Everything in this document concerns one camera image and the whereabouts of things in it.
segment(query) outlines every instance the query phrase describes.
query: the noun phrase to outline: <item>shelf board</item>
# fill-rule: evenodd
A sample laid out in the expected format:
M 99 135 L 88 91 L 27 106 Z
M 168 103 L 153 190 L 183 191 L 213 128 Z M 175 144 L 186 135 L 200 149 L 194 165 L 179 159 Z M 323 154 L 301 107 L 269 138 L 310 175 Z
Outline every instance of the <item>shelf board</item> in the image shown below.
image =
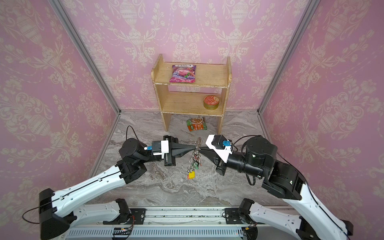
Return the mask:
M 223 101 L 220 95 L 219 106 L 215 110 L 208 110 L 203 105 L 206 93 L 185 93 L 169 92 L 164 101 L 162 112 L 172 114 L 202 115 L 202 116 L 223 116 Z
M 172 77 L 172 65 L 182 65 L 187 63 L 167 63 L 163 62 L 159 68 L 159 72 L 154 84 L 172 85 L 172 86 L 193 86 L 204 88 L 227 88 L 228 74 L 226 65 L 217 64 L 201 64 L 196 65 L 195 82 L 194 83 L 170 83 Z

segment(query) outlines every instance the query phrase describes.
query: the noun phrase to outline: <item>gray marble surface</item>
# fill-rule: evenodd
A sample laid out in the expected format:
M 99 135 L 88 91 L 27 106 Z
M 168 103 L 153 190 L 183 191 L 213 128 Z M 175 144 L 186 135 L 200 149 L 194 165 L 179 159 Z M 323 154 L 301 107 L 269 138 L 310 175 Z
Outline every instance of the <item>gray marble surface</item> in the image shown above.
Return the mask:
M 217 133 L 217 118 L 206 117 L 207 130 L 189 132 L 186 120 L 193 116 L 173 115 L 169 132 L 164 131 L 160 112 L 123 112 L 108 149 L 102 159 L 98 174 L 119 161 L 118 150 L 125 141 L 128 125 L 132 125 L 140 141 L 150 145 L 162 140 L 163 135 L 179 139 L 181 144 L 193 144 L 197 137 L 203 146 L 209 134 Z M 250 134 L 263 134 L 257 114 L 252 111 L 228 111 L 224 117 L 222 134 L 233 141 Z M 131 129 L 128 138 L 134 137 Z M 245 139 L 236 145 L 241 146 Z M 116 188 L 93 199 L 90 204 L 104 203 L 125 198 L 129 206 L 183 206 L 183 205 L 239 205 L 243 198 L 250 198 L 262 205 L 286 205 L 282 200 L 261 188 L 262 180 L 254 186 L 245 174 L 227 169 L 225 176 L 216 173 L 216 166 L 201 156 L 202 166 L 195 171 L 194 179 L 187 179 L 187 166 L 192 152 L 176 158 L 175 167 L 165 167 L 163 162 L 146 163 L 147 172 L 136 181 Z

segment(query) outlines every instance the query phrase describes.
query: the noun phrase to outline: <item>blue connector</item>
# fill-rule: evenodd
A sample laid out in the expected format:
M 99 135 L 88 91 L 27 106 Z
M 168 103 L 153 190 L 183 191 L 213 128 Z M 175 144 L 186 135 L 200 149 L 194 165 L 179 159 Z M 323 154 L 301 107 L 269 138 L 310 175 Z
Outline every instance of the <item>blue connector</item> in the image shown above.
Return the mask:
M 223 141 L 223 145 L 224 146 L 231 146 L 231 142 L 230 141 Z

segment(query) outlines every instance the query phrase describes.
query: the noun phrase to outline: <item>damask pattern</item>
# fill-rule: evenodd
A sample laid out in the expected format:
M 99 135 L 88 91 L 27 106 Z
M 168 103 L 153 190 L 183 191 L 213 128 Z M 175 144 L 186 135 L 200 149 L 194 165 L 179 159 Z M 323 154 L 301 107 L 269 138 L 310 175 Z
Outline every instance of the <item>damask pattern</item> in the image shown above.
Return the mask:
M 256 109 L 308 0 L 62 0 L 121 109 L 158 109 L 154 60 L 232 60 L 232 109 Z M 171 91 L 218 93 L 177 87 Z
M 351 239 L 382 239 L 382 7 L 321 1 L 264 113 L 279 151 L 355 225 Z
M 115 114 L 47 1 L 0 1 L 0 24 L 0 228 L 4 239 L 38 239 L 22 213 L 41 190 L 88 177 Z M 82 33 L 113 66 L 100 34 Z

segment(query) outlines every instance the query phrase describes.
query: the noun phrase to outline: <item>black cable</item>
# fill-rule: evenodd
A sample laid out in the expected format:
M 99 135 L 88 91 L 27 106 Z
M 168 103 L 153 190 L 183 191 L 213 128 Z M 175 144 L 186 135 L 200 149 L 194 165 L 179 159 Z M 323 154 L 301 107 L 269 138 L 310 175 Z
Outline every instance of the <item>black cable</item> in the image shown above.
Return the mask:
M 247 240 L 256 240 L 258 236 L 257 222 L 251 222 L 251 224 L 243 230 L 243 235 Z
M 294 167 L 295 169 L 296 169 L 296 171 L 298 171 L 301 175 L 303 175 L 294 165 L 292 165 L 290 162 L 288 162 L 280 153 L 278 153 L 277 152 L 277 154 L 284 160 L 284 161 L 286 161 L 289 165 L 291 165 L 292 167 Z M 316 199 L 314 198 L 314 196 L 313 196 L 313 194 L 312 194 L 312 191 L 311 191 L 311 189 L 310 189 L 310 185 L 308 184 L 308 181 L 307 181 L 307 179 L 304 177 L 304 180 L 305 180 L 305 183 L 306 183 L 306 185 L 307 185 L 307 187 L 308 187 L 308 190 L 309 190 L 309 192 L 310 192 L 310 194 L 311 194 L 311 197 L 313 198 L 313 200 L 315 201 L 315 203 L 317 204 L 317 206 L 319 206 L 319 208 L 325 213 L 325 215 L 327 215 L 327 217 L 340 229 L 340 231 L 342 231 L 342 233 L 344 233 L 346 236 L 347 236 L 347 238 L 348 238 L 348 240 L 351 240 L 350 238 L 349 238 L 349 236 L 348 236 L 348 234 L 346 234 L 345 232 L 344 232 L 344 230 L 328 215 L 328 213 L 320 206 L 320 204 L 316 201 Z
M 239 140 L 241 140 L 241 139 L 243 139 L 243 138 L 245 138 L 245 137 L 257 137 L 257 136 L 260 136 L 260 135 L 247 135 L 247 136 L 241 137 L 241 138 L 239 138 L 238 140 L 236 140 L 236 142 L 234 142 L 232 145 L 236 148 L 236 152 L 237 152 L 237 151 L 238 151 L 238 148 L 235 146 L 235 144 L 236 144 Z
M 129 126 L 127 127 L 127 130 L 125 131 L 125 140 L 127 140 L 128 128 L 129 128 L 129 127 L 132 128 L 132 131 L 133 131 L 133 133 L 135 134 L 136 139 L 140 142 L 139 138 L 138 138 L 137 135 L 136 135 L 135 130 L 133 129 L 133 127 L 132 127 L 131 125 L 129 125 Z
M 103 178 L 109 177 L 109 176 L 114 175 L 114 174 L 119 173 L 119 172 L 115 172 L 115 173 L 109 174 L 109 175 L 104 176 L 104 177 L 102 177 L 102 178 L 100 178 L 100 179 L 102 180 Z M 71 193 L 73 193 L 73 192 L 75 192 L 75 191 L 77 191 L 77 190 L 80 190 L 80 189 L 82 189 L 83 187 L 86 187 L 86 186 L 88 186 L 88 185 L 90 185 L 90 184 L 92 184 L 92 183 L 94 183 L 94 182 L 98 182 L 98 181 L 99 181 L 99 180 L 95 180 L 95 181 L 93 181 L 93 182 L 90 182 L 90 183 L 88 183 L 88 184 L 86 184 L 86 185 L 84 185 L 84 186 L 82 186 L 82 187 L 79 187 L 78 189 L 75 189 L 75 190 L 73 190 L 73 191 L 71 191 L 71 192 L 69 192 L 69 193 L 63 195 L 63 199 L 64 199 L 65 196 L 68 196 L 68 195 L 70 195 Z M 40 208 L 40 207 L 43 207 L 43 206 L 45 206 L 45 205 L 47 205 L 47 204 L 50 204 L 50 203 L 52 203 L 52 202 L 54 202 L 54 201 L 56 201 L 56 200 L 59 200 L 59 199 L 60 199 L 60 198 L 55 199 L 55 200 L 52 200 L 52 201 L 47 202 L 47 203 L 45 203 L 45 204 L 43 204 L 43 205 L 41 205 L 41 206 L 34 207 L 34 208 L 32 208 L 32 209 L 29 209 L 29 210 L 25 211 L 25 212 L 23 213 L 23 215 L 22 215 L 22 219 L 23 219 L 24 221 L 29 222 L 29 223 L 32 223 L 32 224 L 40 224 L 39 222 L 31 222 L 31 221 L 25 219 L 25 218 L 24 218 L 24 215 L 25 215 L 27 212 L 30 212 L 30 211 L 32 211 L 32 210 L 38 209 L 38 208 Z
M 135 216 L 132 215 L 132 218 L 133 218 L 132 224 L 131 224 L 131 226 L 128 228 L 128 229 L 132 228 L 131 231 L 130 231 L 130 233 L 129 233 L 129 234 L 126 234 L 126 232 L 128 232 L 128 231 L 123 231 L 123 232 L 119 232 L 119 233 L 114 233 L 114 232 L 113 232 L 113 238 L 112 238 L 112 240 L 116 240 L 116 239 L 115 239 L 115 235 L 128 235 L 125 239 L 127 239 L 127 238 L 131 235 L 131 233 L 132 233 L 132 231 L 133 231 L 133 224 L 135 223 Z
M 30 211 L 35 210 L 35 209 L 38 209 L 39 207 L 43 207 L 43 206 L 45 206 L 45 205 L 47 205 L 47 204 L 50 204 L 50 203 L 52 203 L 52 202 L 54 202 L 54 201 L 56 201 L 56 200 L 59 200 L 59 199 L 55 199 L 55 200 L 50 201 L 50 202 L 47 202 L 47 203 L 45 203 L 45 204 L 43 204 L 43 205 L 41 205 L 41 206 L 34 207 L 34 208 L 32 208 L 32 209 L 29 209 L 29 210 L 25 211 L 25 212 L 23 213 L 23 215 L 22 215 L 22 219 L 23 219 L 24 221 L 29 222 L 29 223 L 32 223 L 32 224 L 40 224 L 39 222 L 31 222 L 31 221 L 28 221 L 27 219 L 24 218 L 24 215 L 25 215 L 27 212 L 30 212 Z
M 253 183 L 251 183 L 251 180 L 249 179 L 248 174 L 245 174 L 245 175 L 247 176 L 247 180 L 248 180 L 249 185 L 253 186 L 256 183 L 256 177 L 253 176 Z

